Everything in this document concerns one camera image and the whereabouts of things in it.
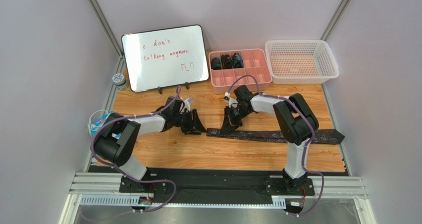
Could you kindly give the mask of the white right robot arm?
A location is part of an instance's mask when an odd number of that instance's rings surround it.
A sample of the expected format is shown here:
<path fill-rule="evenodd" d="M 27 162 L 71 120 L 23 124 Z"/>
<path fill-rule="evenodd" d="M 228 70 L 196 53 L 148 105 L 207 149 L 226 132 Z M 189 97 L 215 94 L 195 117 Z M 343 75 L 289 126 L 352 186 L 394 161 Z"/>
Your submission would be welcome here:
<path fill-rule="evenodd" d="M 289 97 L 252 93 L 242 85 L 234 90 L 235 98 L 226 92 L 224 119 L 220 134 L 233 132 L 243 125 L 242 119 L 255 112 L 273 114 L 281 134 L 287 140 L 287 162 L 282 170 L 282 187 L 287 193 L 305 194 L 308 170 L 306 168 L 308 145 L 319 128 L 318 120 L 302 95 Z"/>

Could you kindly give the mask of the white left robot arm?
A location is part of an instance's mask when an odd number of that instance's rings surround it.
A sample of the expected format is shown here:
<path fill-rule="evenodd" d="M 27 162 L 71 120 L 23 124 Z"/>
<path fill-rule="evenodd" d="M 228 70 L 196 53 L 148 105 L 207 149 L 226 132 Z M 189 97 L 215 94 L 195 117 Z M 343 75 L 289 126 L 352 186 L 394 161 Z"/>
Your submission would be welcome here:
<path fill-rule="evenodd" d="M 94 154 L 123 175 L 123 183 L 131 184 L 141 192 L 151 188 L 150 169 L 133 155 L 137 138 L 150 133 L 161 133 L 179 127 L 185 135 L 200 135 L 207 130 L 201 123 L 191 100 L 170 96 L 164 106 L 141 116 L 123 116 L 113 112 L 96 133 Z"/>

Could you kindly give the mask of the dark floral necktie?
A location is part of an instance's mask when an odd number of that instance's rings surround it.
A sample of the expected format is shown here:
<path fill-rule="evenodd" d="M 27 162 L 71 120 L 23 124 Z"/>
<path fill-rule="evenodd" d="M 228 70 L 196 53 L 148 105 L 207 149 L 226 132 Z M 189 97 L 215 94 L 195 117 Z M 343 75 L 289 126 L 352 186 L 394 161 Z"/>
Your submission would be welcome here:
<path fill-rule="evenodd" d="M 220 137 L 227 139 L 287 143 L 287 139 L 280 131 L 239 131 L 235 130 L 231 133 L 220 134 L 220 129 L 208 128 L 207 136 Z M 316 131 L 312 144 L 328 144 L 339 145 L 343 142 L 345 136 L 336 129 L 321 129 Z"/>

